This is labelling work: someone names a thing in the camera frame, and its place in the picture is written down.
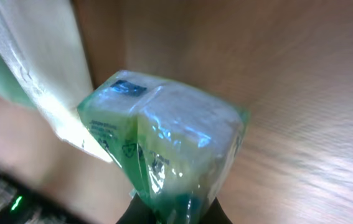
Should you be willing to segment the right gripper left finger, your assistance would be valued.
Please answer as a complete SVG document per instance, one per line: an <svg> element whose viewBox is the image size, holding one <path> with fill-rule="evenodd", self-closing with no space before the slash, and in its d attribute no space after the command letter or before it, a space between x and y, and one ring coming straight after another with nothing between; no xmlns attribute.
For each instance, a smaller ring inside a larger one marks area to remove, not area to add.
<svg viewBox="0 0 353 224"><path fill-rule="evenodd" d="M156 224L156 216L136 194L116 224Z"/></svg>

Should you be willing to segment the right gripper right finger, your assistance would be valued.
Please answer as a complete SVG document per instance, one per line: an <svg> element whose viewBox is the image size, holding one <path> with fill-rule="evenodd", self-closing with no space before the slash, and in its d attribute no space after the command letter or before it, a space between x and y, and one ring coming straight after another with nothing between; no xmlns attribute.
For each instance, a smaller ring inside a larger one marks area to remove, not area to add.
<svg viewBox="0 0 353 224"><path fill-rule="evenodd" d="M225 214L217 198L214 199L205 215L200 219L200 224L232 224Z"/></svg>

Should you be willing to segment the small teal tissue packet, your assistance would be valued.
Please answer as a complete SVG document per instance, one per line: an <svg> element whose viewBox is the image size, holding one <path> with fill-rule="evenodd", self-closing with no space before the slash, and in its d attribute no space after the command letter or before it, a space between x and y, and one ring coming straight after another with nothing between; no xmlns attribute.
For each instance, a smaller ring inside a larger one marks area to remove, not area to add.
<svg viewBox="0 0 353 224"><path fill-rule="evenodd" d="M78 106L81 122L160 223L198 223L220 191L249 113L181 82L121 70Z"/></svg>

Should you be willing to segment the white tube with brown cap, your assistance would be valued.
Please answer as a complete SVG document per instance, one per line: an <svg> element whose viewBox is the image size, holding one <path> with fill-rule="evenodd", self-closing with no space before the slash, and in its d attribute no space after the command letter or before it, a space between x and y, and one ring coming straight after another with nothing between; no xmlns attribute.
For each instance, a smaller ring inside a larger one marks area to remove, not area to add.
<svg viewBox="0 0 353 224"><path fill-rule="evenodd" d="M93 84L70 1L0 1L0 55L61 140L112 162L77 113Z"/></svg>

